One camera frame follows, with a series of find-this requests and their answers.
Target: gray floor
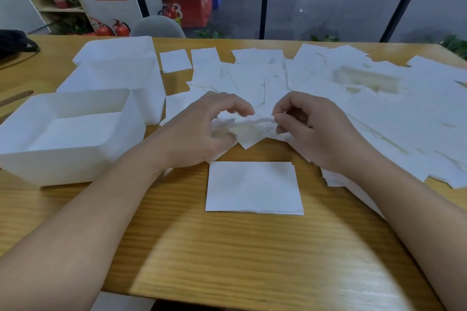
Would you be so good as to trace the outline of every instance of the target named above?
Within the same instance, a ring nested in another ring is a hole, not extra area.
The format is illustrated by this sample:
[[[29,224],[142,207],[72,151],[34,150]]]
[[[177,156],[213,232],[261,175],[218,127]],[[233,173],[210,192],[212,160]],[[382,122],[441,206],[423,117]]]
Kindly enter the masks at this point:
[[[400,0],[268,0],[266,39],[309,40],[329,33],[342,41],[379,41]],[[207,25],[231,38],[258,38],[261,0],[222,0]],[[467,38],[466,0],[412,0],[391,42]],[[196,37],[186,30],[188,37]]]

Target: hand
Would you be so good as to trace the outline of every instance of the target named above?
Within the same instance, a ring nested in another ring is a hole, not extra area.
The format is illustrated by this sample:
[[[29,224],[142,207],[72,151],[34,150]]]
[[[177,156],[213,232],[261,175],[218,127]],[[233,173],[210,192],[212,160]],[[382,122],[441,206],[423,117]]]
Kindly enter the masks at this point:
[[[272,112],[278,133],[289,132],[303,144],[313,163],[345,176],[375,151],[332,101],[292,91]]]
[[[211,121],[222,111],[243,117],[254,114],[251,105],[237,95],[210,91],[145,139],[145,151],[155,157],[160,170],[216,159],[236,143],[229,132],[211,135]]]

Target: person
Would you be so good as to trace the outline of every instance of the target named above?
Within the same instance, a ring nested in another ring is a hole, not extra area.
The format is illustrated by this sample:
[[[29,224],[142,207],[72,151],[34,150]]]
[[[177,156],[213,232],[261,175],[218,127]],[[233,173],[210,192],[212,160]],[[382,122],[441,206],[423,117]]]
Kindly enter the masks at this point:
[[[212,137],[221,111],[254,114],[209,92],[122,155],[100,178],[0,259],[0,310],[89,310],[146,190],[166,169],[210,161],[235,137]],[[333,102],[291,92],[274,107],[313,162],[358,184],[417,260],[448,311],[467,305],[467,214],[374,149]]]

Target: forearm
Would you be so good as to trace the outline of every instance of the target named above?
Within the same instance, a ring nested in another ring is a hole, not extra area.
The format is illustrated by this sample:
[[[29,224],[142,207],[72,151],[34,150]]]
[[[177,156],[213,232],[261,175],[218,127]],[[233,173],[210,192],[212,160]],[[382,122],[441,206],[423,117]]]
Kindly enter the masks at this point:
[[[467,304],[467,214],[379,153],[347,175],[376,203],[448,311]]]
[[[0,310],[89,310],[159,173],[135,147],[0,259]]]

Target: left hand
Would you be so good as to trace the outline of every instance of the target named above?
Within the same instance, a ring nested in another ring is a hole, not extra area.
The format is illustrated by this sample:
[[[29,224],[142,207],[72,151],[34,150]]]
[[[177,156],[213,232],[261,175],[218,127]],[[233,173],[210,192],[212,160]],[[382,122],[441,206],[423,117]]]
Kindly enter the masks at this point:
[[[232,133],[211,135],[211,121],[222,111],[243,117],[254,114],[253,107],[237,95],[210,91],[141,143],[144,161],[166,170],[214,160],[236,142]]]

